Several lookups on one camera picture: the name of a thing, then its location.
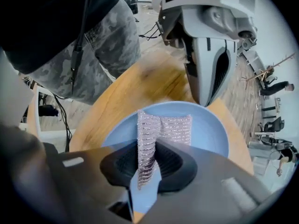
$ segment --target table leg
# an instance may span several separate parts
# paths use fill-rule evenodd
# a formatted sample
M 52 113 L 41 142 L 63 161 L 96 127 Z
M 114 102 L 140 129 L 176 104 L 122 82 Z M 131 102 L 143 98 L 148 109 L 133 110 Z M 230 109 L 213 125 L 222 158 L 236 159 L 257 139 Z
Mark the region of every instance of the table leg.
M 275 106 L 263 108 L 262 111 L 275 110 Z

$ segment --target wooden floor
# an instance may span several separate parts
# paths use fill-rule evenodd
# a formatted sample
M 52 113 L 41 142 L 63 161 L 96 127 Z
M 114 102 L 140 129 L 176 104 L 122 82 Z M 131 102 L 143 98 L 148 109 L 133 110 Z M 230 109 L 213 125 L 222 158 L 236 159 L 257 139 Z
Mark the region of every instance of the wooden floor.
M 151 9 L 149 3 L 138 4 L 139 13 L 135 17 L 140 21 L 137 22 L 137 29 L 139 34 L 144 34 L 150 30 L 157 21 L 158 14 Z M 156 31 L 154 28 L 147 35 L 152 35 Z M 157 39 L 139 38 L 142 55 L 154 52 L 155 50 L 164 50 L 171 56 L 177 58 L 182 63 L 185 62 L 185 53 L 183 49 L 175 49 L 170 46 L 165 46 L 161 37 Z M 261 102 L 258 96 L 258 84 L 252 81 L 247 89 L 245 89 L 245 82 L 241 81 L 241 77 L 253 76 L 253 71 L 246 65 L 245 60 L 240 57 L 237 60 L 238 66 L 235 68 L 235 74 L 232 77 L 228 88 L 224 91 L 221 99 L 234 116 L 240 130 L 242 131 L 246 142 L 250 141 L 250 132 L 254 132 L 257 124 L 261 122 Z M 52 98 L 47 99 L 47 103 L 52 103 Z M 61 101 L 66 113 L 70 129 L 75 129 L 90 106 L 80 102 Z M 55 117 L 40 117 L 42 130 L 64 130 L 65 126 L 62 121 L 58 121 Z M 64 150 L 64 140 L 56 140 L 59 152 Z

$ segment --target black cable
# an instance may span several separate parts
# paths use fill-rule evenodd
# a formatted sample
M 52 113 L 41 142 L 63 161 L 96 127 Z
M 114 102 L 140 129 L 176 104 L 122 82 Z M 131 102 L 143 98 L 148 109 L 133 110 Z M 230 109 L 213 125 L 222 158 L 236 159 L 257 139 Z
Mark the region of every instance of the black cable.
M 70 151 L 70 141 L 71 141 L 71 138 L 72 138 L 72 134 L 71 134 L 71 131 L 70 131 L 70 128 L 69 128 L 69 125 L 67 123 L 67 117 L 66 117 L 66 112 L 65 112 L 65 109 L 64 107 L 61 105 L 61 103 L 59 102 L 58 98 L 59 96 L 54 95 L 54 98 L 58 104 L 58 106 L 60 107 L 60 110 L 61 110 L 61 117 L 62 117 L 62 120 L 65 124 L 65 131 L 66 131 L 66 141 L 65 141 L 65 152 L 69 152 Z
M 147 40 L 149 41 L 150 39 L 154 39 L 154 38 L 158 38 L 161 34 L 157 35 L 157 36 L 153 36 L 159 29 L 157 29 L 151 36 L 145 36 L 147 33 L 149 33 L 151 30 L 149 30 L 148 32 L 144 33 L 143 35 L 138 35 L 139 37 L 142 37 L 142 38 L 147 38 Z
M 149 30 L 148 32 L 144 33 L 143 35 L 139 35 L 139 36 L 144 36 L 144 35 L 146 35 L 147 33 L 149 33 L 151 30 Z
M 70 97 L 60 97 L 58 95 L 55 95 L 55 96 L 57 96 L 57 98 L 59 98 L 59 99 L 69 99 L 70 98 Z
M 86 23 L 86 18 L 87 18 L 87 9 L 91 3 L 91 0 L 84 0 L 84 9 L 83 9 L 83 14 L 82 14 L 82 21 L 81 21 L 81 28 L 80 28 L 80 33 L 79 37 L 76 40 L 75 46 L 74 47 L 79 47 L 79 49 L 82 48 L 83 44 L 83 37 L 84 37 L 84 30 L 85 30 L 85 23 Z
M 161 34 L 159 34 L 158 36 L 153 36 L 159 29 L 157 29 L 149 38 L 148 38 L 148 41 L 152 38 L 157 38 L 159 37 Z

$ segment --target desk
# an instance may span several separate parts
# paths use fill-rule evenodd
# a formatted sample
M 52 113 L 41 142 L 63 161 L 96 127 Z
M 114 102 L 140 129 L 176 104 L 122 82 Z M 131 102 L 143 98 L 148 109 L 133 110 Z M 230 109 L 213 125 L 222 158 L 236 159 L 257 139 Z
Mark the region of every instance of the desk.
M 243 55 L 246 58 L 247 65 L 250 65 L 256 74 L 259 74 L 260 70 L 265 70 L 265 66 L 256 51 L 244 51 Z
M 147 54 L 124 72 L 98 98 L 78 125 L 70 152 L 100 147 L 123 118 L 138 109 L 166 100 L 194 102 L 182 62 L 165 52 Z M 224 103 L 209 107 L 223 123 L 229 139 L 229 159 L 253 175 L 244 137 Z

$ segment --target camouflage pants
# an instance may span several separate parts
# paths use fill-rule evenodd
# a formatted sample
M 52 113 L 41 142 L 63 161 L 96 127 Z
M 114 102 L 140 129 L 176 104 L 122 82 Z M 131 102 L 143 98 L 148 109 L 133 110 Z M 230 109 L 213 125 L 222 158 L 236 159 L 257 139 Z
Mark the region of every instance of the camouflage pants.
M 54 94 L 70 97 L 74 43 L 29 76 Z M 117 78 L 140 57 L 136 23 L 124 0 L 85 34 L 83 51 L 71 98 L 92 105 L 112 83 L 102 67 Z

